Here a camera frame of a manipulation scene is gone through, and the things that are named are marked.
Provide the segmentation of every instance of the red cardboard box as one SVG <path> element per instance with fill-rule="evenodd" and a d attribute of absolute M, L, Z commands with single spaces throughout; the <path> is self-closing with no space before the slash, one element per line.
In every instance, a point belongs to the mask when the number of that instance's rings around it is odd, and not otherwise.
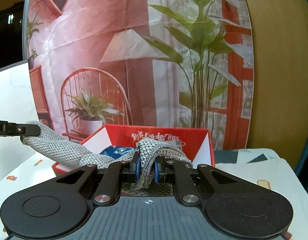
<path fill-rule="evenodd" d="M 136 143 L 144 138 L 164 141 L 180 148 L 193 162 L 195 168 L 200 163 L 215 166 L 211 135 L 210 131 L 206 129 L 106 124 L 80 144 L 92 153 L 99 154 L 111 145 L 136 147 Z M 60 163 L 55 163 L 52 167 L 56 175 L 75 169 Z"/>

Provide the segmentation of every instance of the orange chair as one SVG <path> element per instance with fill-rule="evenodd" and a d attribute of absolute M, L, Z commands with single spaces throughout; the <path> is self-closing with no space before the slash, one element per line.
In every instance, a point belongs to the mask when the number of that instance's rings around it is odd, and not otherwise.
<path fill-rule="evenodd" d="M 63 82 L 60 98 L 66 133 L 69 140 L 82 141 L 88 137 L 84 131 L 80 130 L 79 119 L 74 119 L 75 115 L 70 115 L 66 110 L 75 107 L 71 96 L 81 97 L 80 88 L 87 93 L 91 91 L 92 96 L 100 96 L 108 103 L 114 105 L 114 109 L 123 113 L 122 115 L 112 115 L 113 120 L 108 119 L 107 123 L 120 125 L 133 125 L 131 109 L 124 88 L 118 80 L 104 70 L 97 68 L 82 68 L 71 73 Z"/>

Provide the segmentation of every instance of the metal screw head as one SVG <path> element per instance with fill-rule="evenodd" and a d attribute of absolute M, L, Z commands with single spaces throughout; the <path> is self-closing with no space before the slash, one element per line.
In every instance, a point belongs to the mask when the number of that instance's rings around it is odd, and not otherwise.
<path fill-rule="evenodd" d="M 98 195 L 95 197 L 95 201 L 98 203 L 106 203 L 110 200 L 111 200 L 111 197 L 107 195 Z"/>
<path fill-rule="evenodd" d="M 196 195 L 186 195 L 183 197 L 183 200 L 186 203 L 195 203 L 198 201 L 198 197 Z"/>

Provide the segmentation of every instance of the gray knit fabric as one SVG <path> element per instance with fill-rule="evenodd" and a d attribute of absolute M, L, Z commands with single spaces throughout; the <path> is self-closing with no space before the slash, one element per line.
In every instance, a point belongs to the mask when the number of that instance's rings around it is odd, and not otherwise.
<path fill-rule="evenodd" d="M 37 124 L 41 128 L 41 134 L 38 137 L 23 137 L 22 143 L 58 163 L 77 168 L 93 163 L 101 169 L 107 168 L 113 162 L 131 161 L 134 156 L 134 152 L 130 152 L 115 160 L 109 156 L 94 154 L 87 150 L 85 146 L 64 139 L 40 122 L 30 121 L 28 124 Z M 152 165 L 158 156 L 181 161 L 188 168 L 193 167 L 191 161 L 181 150 L 165 142 L 143 139 L 137 143 L 137 148 L 141 157 L 140 180 L 137 184 L 124 184 L 122 188 L 122 191 L 132 195 L 167 196 L 172 194 L 171 185 L 157 185 L 152 182 L 154 176 Z"/>

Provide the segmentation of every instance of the printed backdrop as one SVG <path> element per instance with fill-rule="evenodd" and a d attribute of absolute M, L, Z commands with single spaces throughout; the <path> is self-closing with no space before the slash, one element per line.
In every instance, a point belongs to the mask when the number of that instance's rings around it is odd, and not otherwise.
<path fill-rule="evenodd" d="M 246 146 L 254 88 L 245 0 L 30 0 L 39 119 L 82 141 L 103 123 L 209 128 Z"/>

